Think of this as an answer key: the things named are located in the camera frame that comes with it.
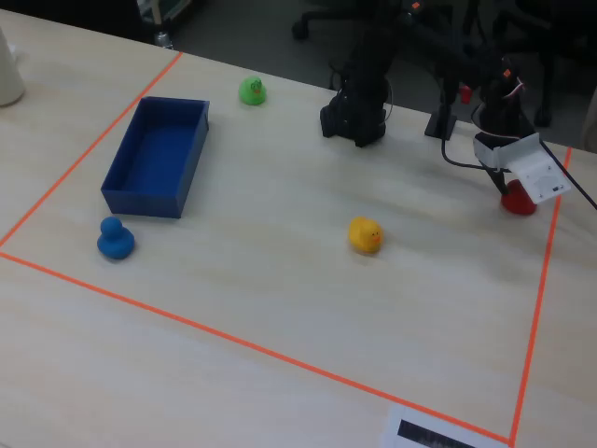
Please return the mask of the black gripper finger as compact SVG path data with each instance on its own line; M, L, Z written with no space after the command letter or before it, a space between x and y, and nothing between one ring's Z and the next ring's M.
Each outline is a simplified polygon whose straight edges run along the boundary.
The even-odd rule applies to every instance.
M507 170L495 169L485 166L485 172L488 174L501 195L508 195L508 188L505 180Z

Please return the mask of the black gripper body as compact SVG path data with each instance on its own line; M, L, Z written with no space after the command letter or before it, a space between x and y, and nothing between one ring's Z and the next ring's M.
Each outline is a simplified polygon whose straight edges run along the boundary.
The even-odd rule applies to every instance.
M474 114L474 123L486 134L510 140L535 133L522 110L524 91L519 67L507 56L502 57L480 84L481 105Z

